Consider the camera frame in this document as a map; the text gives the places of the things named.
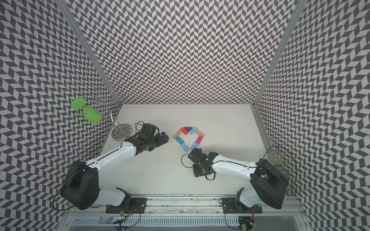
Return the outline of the magenta rectangular block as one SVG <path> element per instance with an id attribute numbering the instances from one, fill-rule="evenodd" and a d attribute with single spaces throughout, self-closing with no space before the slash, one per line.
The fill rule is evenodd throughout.
<path id="1" fill-rule="evenodd" d="M 197 138 L 197 140 L 196 140 L 196 143 L 197 143 L 197 144 L 200 144 L 200 143 L 201 143 L 201 141 L 202 141 L 202 139 L 203 139 L 203 137 L 202 137 L 202 136 L 199 136 L 199 137 Z"/>

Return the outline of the light blue block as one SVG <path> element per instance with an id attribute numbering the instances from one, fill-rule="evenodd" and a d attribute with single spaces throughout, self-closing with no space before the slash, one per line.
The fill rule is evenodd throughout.
<path id="1" fill-rule="evenodd" d="M 192 144 L 192 146 L 191 146 L 190 150 L 193 150 L 193 149 L 195 149 L 195 148 L 197 148 L 197 147 L 198 147 L 198 143 L 197 143 L 197 142 L 194 142 L 194 143 Z"/>
<path id="2" fill-rule="evenodd" d="M 198 130 L 198 129 L 197 129 L 196 127 L 193 127 L 193 128 L 189 131 L 189 133 L 190 133 L 190 134 L 194 134 L 197 130 Z"/>
<path id="3" fill-rule="evenodd" d="M 185 152 L 189 150 L 189 147 L 185 143 L 180 144 L 180 146 Z"/>

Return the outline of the teal rectangular block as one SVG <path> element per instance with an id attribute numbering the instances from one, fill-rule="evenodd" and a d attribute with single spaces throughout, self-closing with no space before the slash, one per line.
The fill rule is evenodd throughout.
<path id="1" fill-rule="evenodd" d="M 180 145 L 183 145 L 185 142 L 184 142 L 184 140 L 181 138 L 181 137 L 176 137 L 175 138 L 176 139 L 176 141 L 180 144 Z"/>

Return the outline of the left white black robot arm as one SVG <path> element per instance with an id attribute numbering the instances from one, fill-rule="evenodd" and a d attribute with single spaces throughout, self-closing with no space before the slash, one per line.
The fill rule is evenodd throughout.
<path id="1" fill-rule="evenodd" d="M 101 180 L 113 168 L 144 151 L 153 151 L 169 141 L 166 133 L 150 123 L 145 123 L 133 136 L 106 154 L 89 161 L 73 162 L 58 190 L 74 207 L 85 210 L 92 206 L 112 206 L 129 209 L 131 194 L 122 188 L 107 189 Z"/>

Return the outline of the natural wood block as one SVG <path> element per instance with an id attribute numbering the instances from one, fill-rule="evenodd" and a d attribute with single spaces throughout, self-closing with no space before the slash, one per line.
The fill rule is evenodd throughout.
<path id="1" fill-rule="evenodd" d="M 182 130 L 178 130 L 176 132 L 176 134 L 173 136 L 174 139 L 176 139 L 177 137 L 179 137 L 180 135 L 182 134 Z"/>
<path id="2" fill-rule="evenodd" d="M 205 134 L 202 133 L 200 130 L 196 130 L 195 133 L 199 135 L 200 137 L 205 137 Z"/>

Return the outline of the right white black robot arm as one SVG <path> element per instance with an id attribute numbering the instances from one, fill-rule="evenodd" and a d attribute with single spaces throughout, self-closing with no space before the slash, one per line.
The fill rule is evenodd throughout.
<path id="1" fill-rule="evenodd" d="M 274 209 L 281 209 L 288 188 L 288 178 L 285 177 L 268 160 L 243 162 L 227 158 L 215 152 L 205 154 L 200 148 L 194 148 L 188 159 L 193 162 L 194 176 L 226 174 L 244 179 L 249 184 L 242 187 L 234 199 L 236 209 L 246 213 L 260 204 L 266 204 Z"/>

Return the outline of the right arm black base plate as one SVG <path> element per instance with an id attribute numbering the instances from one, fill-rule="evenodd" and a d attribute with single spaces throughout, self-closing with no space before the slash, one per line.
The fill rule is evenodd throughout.
<path id="1" fill-rule="evenodd" d="M 255 205 L 252 208 L 245 206 L 241 202 L 236 202 L 235 198 L 222 197 L 219 199 L 224 214 L 262 214 L 262 206 Z"/>

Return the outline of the red rectangular block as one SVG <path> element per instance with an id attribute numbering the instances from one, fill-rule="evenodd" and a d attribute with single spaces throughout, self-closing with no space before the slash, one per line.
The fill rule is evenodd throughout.
<path id="1" fill-rule="evenodd" d="M 185 128 L 185 127 L 182 127 L 182 128 L 180 129 L 180 131 L 181 131 L 184 135 L 189 134 L 188 130 L 186 130 L 186 128 Z"/>

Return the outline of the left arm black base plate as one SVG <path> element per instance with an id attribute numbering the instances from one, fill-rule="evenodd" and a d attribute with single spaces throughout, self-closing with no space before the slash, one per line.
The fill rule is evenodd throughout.
<path id="1" fill-rule="evenodd" d="M 147 201 L 147 198 L 125 198 L 120 206 L 107 206 L 106 214 L 119 214 L 123 211 L 131 214 L 143 214 Z"/>

